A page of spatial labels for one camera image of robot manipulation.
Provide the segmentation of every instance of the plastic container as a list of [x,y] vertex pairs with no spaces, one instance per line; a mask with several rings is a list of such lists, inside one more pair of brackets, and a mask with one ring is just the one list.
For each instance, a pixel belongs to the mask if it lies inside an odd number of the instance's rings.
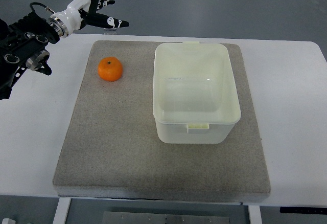
[[241,118],[228,50],[217,43],[162,43],[155,51],[153,116],[165,143],[222,142]]

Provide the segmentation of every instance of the metal plate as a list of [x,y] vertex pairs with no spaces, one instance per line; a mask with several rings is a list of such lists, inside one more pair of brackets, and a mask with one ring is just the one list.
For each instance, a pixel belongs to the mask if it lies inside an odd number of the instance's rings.
[[102,224],[229,224],[229,217],[105,211]]

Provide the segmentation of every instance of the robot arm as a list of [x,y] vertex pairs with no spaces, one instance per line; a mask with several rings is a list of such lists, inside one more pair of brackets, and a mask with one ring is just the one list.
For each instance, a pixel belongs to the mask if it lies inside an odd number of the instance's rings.
[[[127,21],[97,13],[114,0],[73,0],[67,9],[55,13],[41,3],[31,3],[32,12],[7,26],[0,20],[0,100],[8,99],[13,85],[26,69],[51,74],[47,64],[50,53],[45,46],[55,44],[74,30],[86,25],[102,28],[127,27]],[[40,18],[33,5],[41,5],[53,14],[48,20]]]

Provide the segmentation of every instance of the gray felt mat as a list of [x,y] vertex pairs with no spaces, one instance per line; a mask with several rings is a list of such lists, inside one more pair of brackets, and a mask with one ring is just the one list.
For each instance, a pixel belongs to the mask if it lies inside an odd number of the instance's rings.
[[[183,201],[261,201],[270,183],[240,48],[228,48],[242,117],[220,144],[165,144],[152,115],[154,53],[160,42],[97,41],[53,184],[60,196]],[[121,79],[98,77],[117,57]]]

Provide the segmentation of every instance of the cable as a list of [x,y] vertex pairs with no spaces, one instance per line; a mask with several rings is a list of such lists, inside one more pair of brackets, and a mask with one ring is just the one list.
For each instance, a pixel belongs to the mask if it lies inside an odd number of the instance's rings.
[[51,8],[49,8],[48,6],[42,4],[42,3],[38,3],[38,2],[32,2],[30,3],[30,8],[32,9],[32,11],[35,13],[35,9],[33,8],[34,5],[39,5],[44,7],[47,11],[51,12],[51,13],[55,13],[55,11],[53,11]]

